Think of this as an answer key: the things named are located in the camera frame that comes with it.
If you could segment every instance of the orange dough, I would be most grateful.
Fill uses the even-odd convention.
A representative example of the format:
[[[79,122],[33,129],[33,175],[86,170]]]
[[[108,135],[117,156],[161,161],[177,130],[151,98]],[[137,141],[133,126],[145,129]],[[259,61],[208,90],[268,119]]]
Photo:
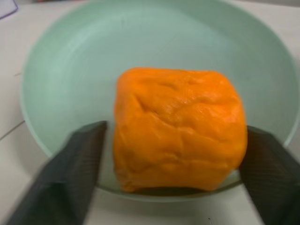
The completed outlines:
[[[246,152],[242,101],[216,71],[133,68],[117,81],[115,172],[124,191],[212,191]]]

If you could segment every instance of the white table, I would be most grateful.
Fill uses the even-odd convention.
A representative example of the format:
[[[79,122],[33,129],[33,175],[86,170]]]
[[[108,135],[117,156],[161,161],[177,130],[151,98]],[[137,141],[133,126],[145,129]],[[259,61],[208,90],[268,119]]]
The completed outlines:
[[[268,24],[298,61],[300,8],[236,2]],[[17,204],[32,176],[47,160],[31,137],[19,106],[19,79],[26,55],[43,31],[82,2],[21,5],[0,20],[0,223]],[[296,158],[300,130],[290,145]],[[96,191],[88,225],[260,225],[243,186],[193,202],[145,203]]]

